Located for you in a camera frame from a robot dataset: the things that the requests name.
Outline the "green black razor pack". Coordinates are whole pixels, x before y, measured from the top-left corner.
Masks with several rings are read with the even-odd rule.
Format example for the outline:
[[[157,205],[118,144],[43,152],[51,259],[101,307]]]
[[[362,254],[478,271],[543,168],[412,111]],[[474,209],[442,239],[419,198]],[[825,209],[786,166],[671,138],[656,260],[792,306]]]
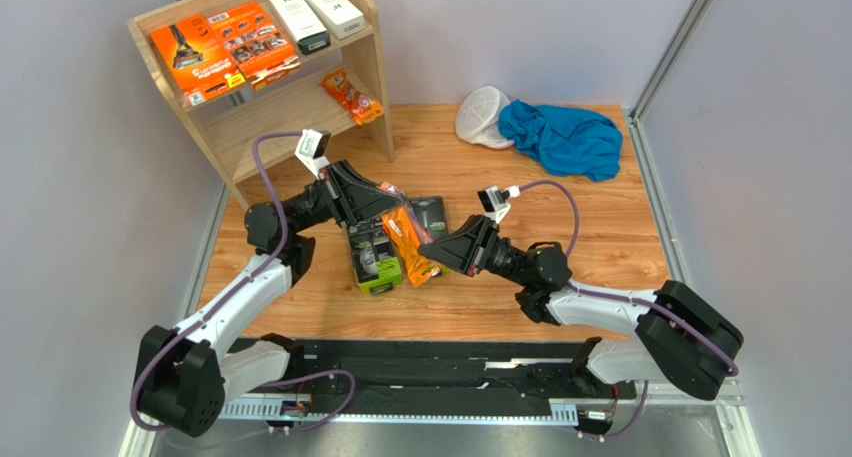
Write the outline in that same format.
[[[410,200],[414,215],[432,239],[449,235],[448,218],[442,196],[416,197]]]
[[[402,284],[400,259],[380,219],[349,227],[347,236],[355,281],[362,293],[377,295]]]

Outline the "orange razor bag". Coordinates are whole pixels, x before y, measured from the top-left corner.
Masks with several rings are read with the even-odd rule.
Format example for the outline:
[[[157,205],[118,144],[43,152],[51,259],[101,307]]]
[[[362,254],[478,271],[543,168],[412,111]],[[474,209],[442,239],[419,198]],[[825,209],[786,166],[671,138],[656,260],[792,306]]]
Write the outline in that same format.
[[[320,86],[349,113],[358,126],[372,123],[385,114],[384,107],[377,100],[353,85],[344,68],[325,75]]]
[[[442,273],[438,263],[419,252],[421,245],[431,243],[433,239],[417,221],[413,206],[401,189],[387,181],[381,182],[379,188],[403,199],[402,205],[383,213],[380,218],[404,263],[409,281],[414,287],[419,287]]]

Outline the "white razor box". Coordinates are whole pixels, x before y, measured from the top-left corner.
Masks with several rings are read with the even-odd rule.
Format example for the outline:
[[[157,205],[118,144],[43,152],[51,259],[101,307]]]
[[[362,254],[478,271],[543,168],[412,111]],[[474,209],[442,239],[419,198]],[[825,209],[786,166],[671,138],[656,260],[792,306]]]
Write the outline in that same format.
[[[342,40],[366,29],[364,14],[349,0],[305,0],[330,33]]]
[[[268,1],[301,54],[310,55],[331,46],[330,32],[306,0]]]

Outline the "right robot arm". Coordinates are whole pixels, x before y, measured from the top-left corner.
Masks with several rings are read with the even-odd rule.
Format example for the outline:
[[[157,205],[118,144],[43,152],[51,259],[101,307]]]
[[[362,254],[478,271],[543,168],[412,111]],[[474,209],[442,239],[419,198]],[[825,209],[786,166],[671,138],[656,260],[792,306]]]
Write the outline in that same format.
[[[601,339],[580,360],[603,383],[665,379],[712,401],[725,380],[739,374],[742,332],[687,284],[668,280],[647,290],[585,284],[574,279],[560,243],[520,249],[499,231],[492,219],[474,215],[419,252],[460,274],[486,271],[518,285],[515,300],[535,323],[624,335],[622,341]]]

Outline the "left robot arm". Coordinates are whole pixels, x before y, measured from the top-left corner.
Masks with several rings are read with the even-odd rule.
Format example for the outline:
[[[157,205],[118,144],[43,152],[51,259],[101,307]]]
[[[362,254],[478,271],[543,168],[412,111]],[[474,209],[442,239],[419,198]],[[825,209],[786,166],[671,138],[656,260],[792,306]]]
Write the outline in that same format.
[[[402,206],[402,195],[358,174],[348,161],[323,162],[315,180],[286,200],[278,193],[244,215],[256,253],[205,307],[171,328],[155,325],[138,353],[130,414],[144,430],[190,437],[209,430],[223,407],[262,387],[280,385],[302,348],[277,334],[233,352],[247,326],[308,272],[316,241],[302,231],[333,220],[342,228]]]

